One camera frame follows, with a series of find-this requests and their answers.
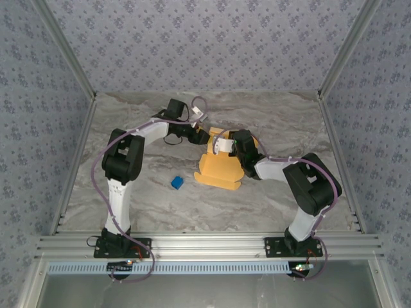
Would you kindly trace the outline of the yellow paper box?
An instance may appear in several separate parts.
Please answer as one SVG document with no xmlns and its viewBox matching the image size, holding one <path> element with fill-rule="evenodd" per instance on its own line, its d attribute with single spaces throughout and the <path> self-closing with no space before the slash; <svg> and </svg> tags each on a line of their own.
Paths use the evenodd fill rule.
<svg viewBox="0 0 411 308">
<path fill-rule="evenodd" d="M 232 134 L 238 130 L 223 130 L 210 128 L 210 139 L 207 143 L 207 152 L 202 155 L 199 162 L 199 171 L 194 173 L 198 183 L 219 187 L 230 191 L 237 190 L 241 185 L 241 179 L 246 176 L 237 157 L 229 157 L 228 153 L 219 152 L 215 155 L 212 145 L 215 138 L 232 139 Z"/>
</svg>

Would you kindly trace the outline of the aluminium corner post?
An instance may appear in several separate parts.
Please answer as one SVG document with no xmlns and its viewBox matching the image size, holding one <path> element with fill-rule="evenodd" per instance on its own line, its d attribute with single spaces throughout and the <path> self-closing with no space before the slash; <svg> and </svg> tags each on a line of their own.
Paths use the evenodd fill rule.
<svg viewBox="0 0 411 308">
<path fill-rule="evenodd" d="M 324 81 L 318 89 L 318 96 L 321 101 L 324 101 L 329 95 L 381 3 L 382 0 L 364 0 Z"/>
<path fill-rule="evenodd" d="M 38 15 L 40 16 L 44 26 L 48 30 L 55 44 L 57 45 L 67 65 L 74 74 L 74 77 L 82 88 L 84 94 L 89 99 L 93 100 L 96 96 L 96 93 L 46 0 L 30 1 L 32 2 L 34 8 L 36 9 Z"/>
</svg>

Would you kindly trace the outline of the aluminium side rail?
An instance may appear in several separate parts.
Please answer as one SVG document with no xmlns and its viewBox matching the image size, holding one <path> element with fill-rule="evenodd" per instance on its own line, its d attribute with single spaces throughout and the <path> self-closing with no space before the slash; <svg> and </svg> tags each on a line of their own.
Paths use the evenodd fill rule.
<svg viewBox="0 0 411 308">
<path fill-rule="evenodd" d="M 333 148 L 337 168 L 340 173 L 341 181 L 343 184 L 344 192 L 347 197 L 349 207 L 351 209 L 351 212 L 354 213 L 354 216 L 357 219 L 356 225 L 358 226 L 358 230 L 361 233 L 366 234 L 367 227 L 362 215 L 362 210 L 358 202 L 358 198 L 356 197 L 356 192 L 354 191 L 353 183 L 350 179 L 349 170 L 344 159 L 338 135 L 333 125 L 333 121 L 331 118 L 331 114 L 329 113 L 328 106 L 321 96 L 319 96 L 319 107 L 323 116 L 324 124 L 326 126 L 331 146 Z"/>
<path fill-rule="evenodd" d="M 56 235 L 58 226 L 60 223 L 60 219 L 64 217 L 66 213 L 67 205 L 69 203 L 69 200 L 70 200 L 70 197 L 73 191 L 78 168 L 80 165 L 80 160 L 82 157 L 83 150 L 85 148 L 85 144 L 87 142 L 87 137 L 88 137 L 89 130 L 92 124 L 92 119 L 94 117 L 95 110 L 96 110 L 96 96 L 92 97 L 90 100 L 90 105 L 87 109 L 85 120 L 84 120 L 82 129 L 80 131 L 80 136 L 79 136 L 79 139 L 76 145 L 76 149 L 74 151 L 73 159 L 70 164 L 66 182 L 62 189 L 62 194 L 58 201 L 57 209 L 53 217 L 53 222 L 51 224 L 49 235 Z"/>
</svg>

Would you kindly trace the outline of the black controller board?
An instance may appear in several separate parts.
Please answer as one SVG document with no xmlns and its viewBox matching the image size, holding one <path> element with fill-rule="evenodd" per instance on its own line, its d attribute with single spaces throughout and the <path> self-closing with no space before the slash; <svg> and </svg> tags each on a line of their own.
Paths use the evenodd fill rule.
<svg viewBox="0 0 411 308">
<path fill-rule="evenodd" d="M 314 265 L 309 262 L 289 262 L 290 273 L 289 277 L 305 279 Z"/>
<path fill-rule="evenodd" d="M 112 281 L 124 280 L 130 276 L 132 268 L 132 261 L 109 262 L 106 265 L 106 272 Z"/>
</svg>

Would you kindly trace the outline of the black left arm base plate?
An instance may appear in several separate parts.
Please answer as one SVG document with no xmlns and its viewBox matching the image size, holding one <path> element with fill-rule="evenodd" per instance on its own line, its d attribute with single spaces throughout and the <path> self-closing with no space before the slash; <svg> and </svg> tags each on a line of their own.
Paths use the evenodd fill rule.
<svg viewBox="0 0 411 308">
<path fill-rule="evenodd" d="M 94 247 L 96 259 L 147 259 L 150 253 L 141 245 L 124 237 L 115 239 L 98 238 Z"/>
</svg>

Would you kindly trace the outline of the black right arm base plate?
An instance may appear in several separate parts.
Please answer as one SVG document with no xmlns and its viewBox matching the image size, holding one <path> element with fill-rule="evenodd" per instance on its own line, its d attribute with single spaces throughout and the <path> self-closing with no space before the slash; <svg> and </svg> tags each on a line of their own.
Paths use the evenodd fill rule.
<svg viewBox="0 0 411 308">
<path fill-rule="evenodd" d="M 266 237 L 264 244 L 267 258 L 309 257 L 310 252 L 317 257 L 324 255 L 320 241 L 312 237 L 301 242 L 292 237 Z"/>
</svg>

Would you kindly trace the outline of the grey metal panel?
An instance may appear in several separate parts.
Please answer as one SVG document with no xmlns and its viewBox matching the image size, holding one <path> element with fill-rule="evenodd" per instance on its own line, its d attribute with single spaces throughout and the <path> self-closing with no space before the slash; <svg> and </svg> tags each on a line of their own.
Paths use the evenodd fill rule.
<svg viewBox="0 0 411 308">
<path fill-rule="evenodd" d="M 383 265 L 330 261 L 312 280 L 245 262 L 241 273 L 200 273 L 190 262 L 162 262 L 142 282 L 115 283 L 102 262 L 35 263 L 17 308 L 403 308 Z"/>
</svg>

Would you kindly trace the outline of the aluminium cross rail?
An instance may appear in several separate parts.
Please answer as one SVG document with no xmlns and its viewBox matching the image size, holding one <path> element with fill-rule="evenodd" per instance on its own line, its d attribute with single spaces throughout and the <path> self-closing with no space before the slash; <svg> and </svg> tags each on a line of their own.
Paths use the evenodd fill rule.
<svg viewBox="0 0 411 308">
<path fill-rule="evenodd" d="M 152 252 L 159 261 L 259 261 L 266 258 L 265 238 L 279 232 L 138 232 L 134 237 L 152 239 Z M 319 232 L 329 260 L 366 260 L 384 256 L 380 238 L 361 232 Z M 36 259 L 88 261 L 94 249 L 86 244 L 92 234 L 61 232 L 40 238 Z"/>
</svg>

